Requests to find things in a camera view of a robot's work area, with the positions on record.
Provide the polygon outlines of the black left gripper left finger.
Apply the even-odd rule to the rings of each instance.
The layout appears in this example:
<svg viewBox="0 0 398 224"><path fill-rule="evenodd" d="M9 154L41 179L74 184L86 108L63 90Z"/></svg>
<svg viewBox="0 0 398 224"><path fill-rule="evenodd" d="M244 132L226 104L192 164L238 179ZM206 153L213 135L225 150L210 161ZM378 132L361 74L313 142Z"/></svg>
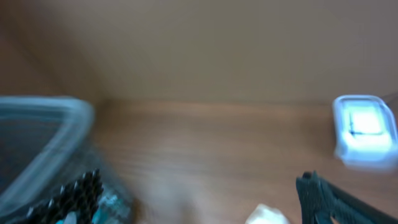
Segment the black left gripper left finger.
<svg viewBox="0 0 398 224"><path fill-rule="evenodd" d="M99 208L103 183L98 169L85 172L81 177L60 187L57 195L45 203L31 207L20 224L51 224L67 222L68 215L75 223L90 224Z"/></svg>

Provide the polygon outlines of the white snack pouch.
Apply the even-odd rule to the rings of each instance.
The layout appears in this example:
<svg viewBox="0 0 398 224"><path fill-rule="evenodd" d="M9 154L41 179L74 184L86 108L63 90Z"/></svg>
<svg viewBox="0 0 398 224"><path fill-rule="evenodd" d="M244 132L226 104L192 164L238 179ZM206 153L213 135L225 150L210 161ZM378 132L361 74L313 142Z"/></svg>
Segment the white snack pouch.
<svg viewBox="0 0 398 224"><path fill-rule="evenodd" d="M290 222L280 210L259 204L245 224L290 224Z"/></svg>

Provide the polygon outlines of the teal Listerine mouthwash bottle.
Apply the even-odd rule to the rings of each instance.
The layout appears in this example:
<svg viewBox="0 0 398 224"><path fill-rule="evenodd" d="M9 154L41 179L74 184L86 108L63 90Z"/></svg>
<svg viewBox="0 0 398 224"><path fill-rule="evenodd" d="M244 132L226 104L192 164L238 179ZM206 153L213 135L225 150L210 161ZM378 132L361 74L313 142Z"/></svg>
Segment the teal Listerine mouthwash bottle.
<svg viewBox="0 0 398 224"><path fill-rule="evenodd" d="M133 220L133 211L131 206L133 201L125 199L117 191L103 186L103 193L99 197L99 208L93 217L93 222L90 224L112 224L112 223L131 223ZM75 223L75 216L68 215L67 222Z"/></svg>

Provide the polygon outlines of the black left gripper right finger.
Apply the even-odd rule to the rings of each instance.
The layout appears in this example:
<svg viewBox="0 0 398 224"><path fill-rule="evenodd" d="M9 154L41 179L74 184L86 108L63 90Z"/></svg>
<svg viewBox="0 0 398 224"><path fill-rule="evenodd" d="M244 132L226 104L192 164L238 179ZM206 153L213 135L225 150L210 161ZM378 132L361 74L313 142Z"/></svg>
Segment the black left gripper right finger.
<svg viewBox="0 0 398 224"><path fill-rule="evenodd" d="M364 203L318 176L296 178L302 224L397 224L397 219Z"/></svg>

